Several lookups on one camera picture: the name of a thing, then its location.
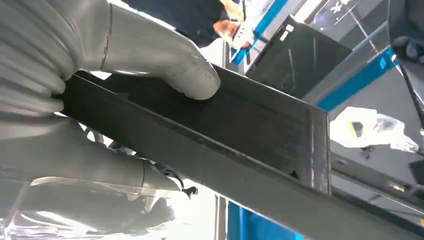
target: black panel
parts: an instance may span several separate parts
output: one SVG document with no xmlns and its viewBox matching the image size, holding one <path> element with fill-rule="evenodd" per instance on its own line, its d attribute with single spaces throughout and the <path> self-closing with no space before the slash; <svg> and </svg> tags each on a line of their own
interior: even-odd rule
<svg viewBox="0 0 424 240">
<path fill-rule="evenodd" d="M 280 40 L 287 25 L 294 29 Z M 319 31 L 288 17 L 246 76 L 301 99 L 350 52 Z"/>
</svg>

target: plastic bag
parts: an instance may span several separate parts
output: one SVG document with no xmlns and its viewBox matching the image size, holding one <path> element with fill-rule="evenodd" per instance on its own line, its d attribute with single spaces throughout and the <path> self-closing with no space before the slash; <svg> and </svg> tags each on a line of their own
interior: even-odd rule
<svg viewBox="0 0 424 240">
<path fill-rule="evenodd" d="M 405 124 L 375 109 L 347 107 L 330 123 L 330 139 L 347 148 L 390 145 L 415 153 L 419 146 L 404 134 Z"/>
</svg>

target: black metal channel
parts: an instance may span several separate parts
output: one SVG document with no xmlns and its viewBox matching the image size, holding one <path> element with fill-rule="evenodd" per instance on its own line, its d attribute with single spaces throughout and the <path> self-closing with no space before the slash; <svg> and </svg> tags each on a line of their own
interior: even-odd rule
<svg viewBox="0 0 424 240">
<path fill-rule="evenodd" d="M 216 69 L 221 88 L 207 101 L 189 99 L 157 78 L 112 75 L 100 84 L 269 168 L 286 174 L 296 171 L 307 186 L 330 193 L 327 113 L 234 72 Z"/>
<path fill-rule="evenodd" d="M 283 173 L 287 170 L 284 166 L 291 164 L 282 164 L 282 170 L 272 166 L 278 164 L 273 162 L 277 159 L 265 153 L 260 155 L 259 151 L 266 152 L 273 146 L 272 153 L 276 154 L 280 138 L 291 137 L 302 144 L 299 139 L 310 136 L 298 136 L 310 129 L 306 128 L 308 124 L 302 123 L 307 116 L 307 104 L 235 73 L 219 68 L 218 73 L 222 79 L 221 89 L 205 102 L 187 99 L 169 88 L 155 88 L 159 80 L 150 79 L 144 83 L 143 104 L 134 103 L 132 94 L 116 94 L 95 84 L 100 83 L 98 79 L 88 81 L 80 76 L 67 81 L 66 91 L 59 97 L 65 104 L 63 113 L 69 117 L 312 239 L 423 239 L 422 231 L 411 226 L 412 223 L 395 224 L 393 219 L 400 218 L 393 214 L 380 218 L 300 184 Z M 119 79 L 125 78 L 143 82 L 134 77 Z M 159 89 L 167 90 L 151 98 Z M 264 114 L 260 108 L 279 117 Z M 186 125 L 176 120 L 185 120 Z M 246 143 L 245 147 L 241 149 L 243 146 L 236 141 Z M 328 156 L 328 145 L 322 138 L 314 143 L 325 146 L 318 145 L 313 153 Z M 283 146 L 286 148 L 282 153 L 293 148 Z M 292 149 L 292 154 L 300 153 L 290 156 L 292 161 L 304 156 L 299 151 L 311 155 L 310 146 L 301 146 L 298 151 L 296 146 Z"/>
</svg>

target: cable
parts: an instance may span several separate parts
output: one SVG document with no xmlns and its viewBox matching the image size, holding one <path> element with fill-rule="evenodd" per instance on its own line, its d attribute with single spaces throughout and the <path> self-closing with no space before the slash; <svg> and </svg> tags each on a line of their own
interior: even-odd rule
<svg viewBox="0 0 424 240">
<path fill-rule="evenodd" d="M 381 208 L 381 209 L 384 209 L 384 210 L 391 212 L 391 213 L 394 213 L 394 214 L 409 215 L 409 216 L 418 217 L 418 218 L 422 218 L 422 219 L 424 218 L 424 215 L 421 215 L 421 214 L 399 211 L 399 210 L 393 210 L 393 209 L 389 209 L 389 208 Z"/>
</svg>

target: person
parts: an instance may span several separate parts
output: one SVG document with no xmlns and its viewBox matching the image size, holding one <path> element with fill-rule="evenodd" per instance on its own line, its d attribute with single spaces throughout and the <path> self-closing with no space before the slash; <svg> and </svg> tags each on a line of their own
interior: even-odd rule
<svg viewBox="0 0 424 240">
<path fill-rule="evenodd" d="M 243 11 L 232 0 L 122 1 L 130 8 L 173 26 L 199 48 L 208 46 L 218 38 L 223 38 L 231 45 L 244 20 Z M 246 41 L 241 47 L 249 45 Z"/>
</svg>

